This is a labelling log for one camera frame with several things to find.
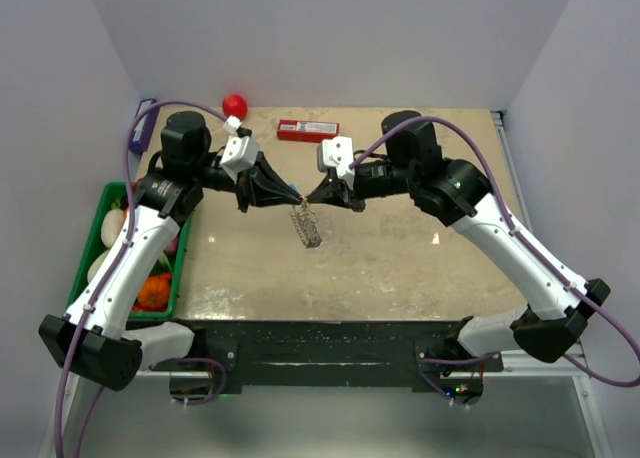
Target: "red ball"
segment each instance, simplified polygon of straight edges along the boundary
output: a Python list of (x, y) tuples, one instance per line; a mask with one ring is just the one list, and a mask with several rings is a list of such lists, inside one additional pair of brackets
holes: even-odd
[(222, 100), (222, 111), (227, 116), (233, 115), (244, 120), (248, 110), (247, 102), (240, 95), (227, 95)]

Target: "green plastic bin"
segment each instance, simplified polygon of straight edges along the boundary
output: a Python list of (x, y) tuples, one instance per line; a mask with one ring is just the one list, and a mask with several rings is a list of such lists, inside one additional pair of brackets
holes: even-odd
[[(73, 288), (69, 295), (69, 301), (67, 306), (71, 305), (76, 298), (82, 293), (82, 290), (86, 288), (87, 272), (100, 254), (107, 248), (102, 244), (100, 239), (100, 229), (102, 228), (102, 221), (104, 217), (111, 209), (112, 203), (125, 196), (126, 190), (124, 183), (108, 183), (102, 191), (100, 197), (100, 203), (96, 211), (96, 216), (93, 219), (91, 225), (91, 231), (89, 232), (89, 238), (87, 244), (84, 247), (82, 253), (82, 260), (76, 278), (73, 282)], [(182, 230), (180, 231), (180, 243), (178, 244), (178, 251), (174, 256), (169, 256), (169, 262), (173, 269), (173, 277), (171, 279), (171, 293), (169, 295), (169, 303), (167, 303), (167, 309), (165, 311), (132, 311), (129, 313), (130, 320), (152, 320), (152, 321), (164, 321), (171, 318), (176, 310), (176, 302), (178, 301), (178, 289), (180, 288), (180, 278), (182, 277), (182, 267), (184, 265), (184, 255), (187, 248), (187, 239), (189, 237), (189, 229), (191, 228), (191, 218), (186, 221)]]

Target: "gray floor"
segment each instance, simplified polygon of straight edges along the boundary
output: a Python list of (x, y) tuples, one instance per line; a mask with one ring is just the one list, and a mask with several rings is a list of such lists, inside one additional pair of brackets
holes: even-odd
[[(167, 386), (143, 377), (105, 392), (82, 456), (593, 456), (570, 378), (493, 378), (469, 411), (431, 393), (348, 388), (246, 388), (185, 411), (170, 403)], [(75, 400), (69, 441), (90, 391)]]

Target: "wooden table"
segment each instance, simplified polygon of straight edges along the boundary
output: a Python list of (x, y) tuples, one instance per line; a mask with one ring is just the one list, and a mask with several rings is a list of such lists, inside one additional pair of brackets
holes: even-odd
[[(160, 111), (144, 173), (160, 148), (160, 130), (179, 107)], [(496, 130), (488, 110), (417, 109), (453, 121), (478, 143), (494, 171), (507, 204), (518, 212)], [(322, 179), (316, 145), (279, 141), (283, 118), (339, 122), (354, 149), (380, 137), (380, 122), (391, 108), (252, 108), (245, 125), (253, 129), (280, 176), (304, 195)], [(227, 135), (206, 116), (211, 149)], [(478, 165), (467, 145), (436, 126), (444, 155)], [(237, 211), (234, 195), (205, 192), (193, 217), (180, 287), (177, 318), (208, 320), (455, 320), (512, 309), (524, 299), (479, 250), (421, 213), (408, 196), (370, 200), (364, 213), (317, 205), (323, 243), (301, 244), (290, 207)]]

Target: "wall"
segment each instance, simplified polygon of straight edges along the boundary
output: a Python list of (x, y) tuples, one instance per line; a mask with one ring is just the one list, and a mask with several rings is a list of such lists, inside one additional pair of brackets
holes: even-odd
[(0, 456), (35, 456), (60, 313), (138, 95), (91, 0), (0, 0)]
[(94, 0), (142, 94), (503, 109), (568, 0)]
[[(607, 309), (640, 339), (640, 0), (571, 0), (516, 99), (507, 133), (536, 233), (613, 288)], [(601, 319), (590, 365), (618, 379), (640, 366)], [(640, 389), (596, 385), (616, 457), (637, 456)]]

